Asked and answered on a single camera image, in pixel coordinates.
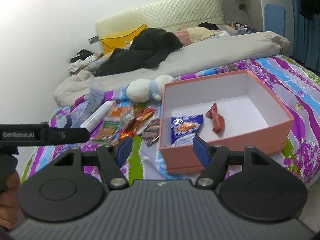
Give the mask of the person's left hand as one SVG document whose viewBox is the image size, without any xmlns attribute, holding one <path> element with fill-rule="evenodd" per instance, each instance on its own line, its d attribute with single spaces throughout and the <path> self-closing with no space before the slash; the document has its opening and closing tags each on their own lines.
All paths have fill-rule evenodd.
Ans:
<svg viewBox="0 0 320 240">
<path fill-rule="evenodd" d="M 7 190 L 1 194 L 0 221 L 1 226 L 13 229 L 18 221 L 20 207 L 17 202 L 17 191 L 20 186 L 20 177 L 17 171 L 7 178 Z"/>
</svg>

